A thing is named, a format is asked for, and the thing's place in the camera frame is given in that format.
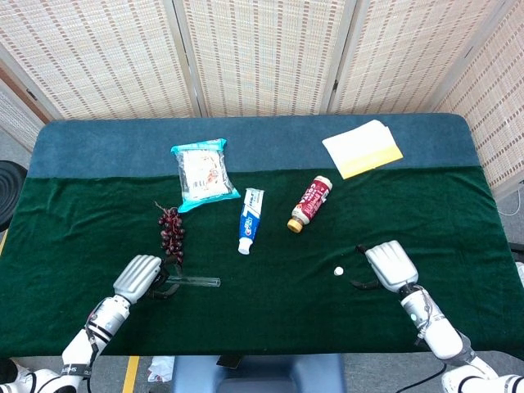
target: grape stem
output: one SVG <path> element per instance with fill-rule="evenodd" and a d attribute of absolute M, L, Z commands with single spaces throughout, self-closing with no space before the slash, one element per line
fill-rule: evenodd
<path fill-rule="evenodd" d="M 156 201 L 153 201 L 153 202 L 155 202 L 155 206 L 158 207 L 160 210 L 162 210 L 164 212 L 164 214 L 166 214 L 166 215 L 168 214 L 166 208 L 160 206 Z"/>

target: toothpaste cap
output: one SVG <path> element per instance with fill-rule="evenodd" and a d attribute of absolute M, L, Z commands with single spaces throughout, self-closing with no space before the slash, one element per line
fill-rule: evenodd
<path fill-rule="evenodd" d="M 238 252 L 243 255 L 249 255 L 249 247 L 253 244 L 253 241 L 247 237 L 241 237 L 238 241 Z"/>

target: yellow line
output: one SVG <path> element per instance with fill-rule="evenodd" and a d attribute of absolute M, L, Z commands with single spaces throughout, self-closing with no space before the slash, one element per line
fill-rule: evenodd
<path fill-rule="evenodd" d="M 133 393 L 134 382 L 137 379 L 138 360 L 140 356 L 129 356 L 128 371 L 125 372 L 122 393 Z"/>
<path fill-rule="evenodd" d="M 2 241 L 0 242 L 0 255 L 2 254 L 3 245 L 6 244 L 7 230 L 8 229 L 6 229 L 6 232 L 4 232 L 3 237 L 2 237 Z"/>

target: red grapes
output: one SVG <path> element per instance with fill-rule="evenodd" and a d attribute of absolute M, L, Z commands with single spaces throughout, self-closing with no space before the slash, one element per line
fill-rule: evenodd
<path fill-rule="evenodd" d="M 182 239 L 186 232 L 182 228 L 182 218 L 176 207 L 165 209 L 158 204 L 164 214 L 158 219 L 158 224 L 162 227 L 160 236 L 162 237 L 161 247 L 167 255 L 176 255 L 177 263 L 182 264 Z"/>

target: toothpaste tube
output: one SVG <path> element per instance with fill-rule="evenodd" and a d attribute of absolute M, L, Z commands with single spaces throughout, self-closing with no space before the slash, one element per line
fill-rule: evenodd
<path fill-rule="evenodd" d="M 242 207 L 240 214 L 240 240 L 238 241 L 238 252 L 243 255 L 249 255 L 249 247 L 255 240 L 256 229 L 260 222 L 263 197 L 264 190 L 246 188 L 244 207 Z"/>

